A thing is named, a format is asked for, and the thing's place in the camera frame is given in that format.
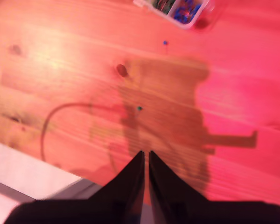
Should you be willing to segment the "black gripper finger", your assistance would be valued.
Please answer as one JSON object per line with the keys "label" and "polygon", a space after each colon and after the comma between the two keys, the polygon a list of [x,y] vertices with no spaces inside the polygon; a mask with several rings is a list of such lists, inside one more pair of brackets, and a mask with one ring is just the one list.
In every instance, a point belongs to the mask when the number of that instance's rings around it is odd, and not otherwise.
{"label": "black gripper finger", "polygon": [[149,152],[149,190],[156,224],[189,224],[207,199],[154,152]]}
{"label": "black gripper finger", "polygon": [[145,154],[139,151],[90,202],[91,224],[139,224],[144,197]]}

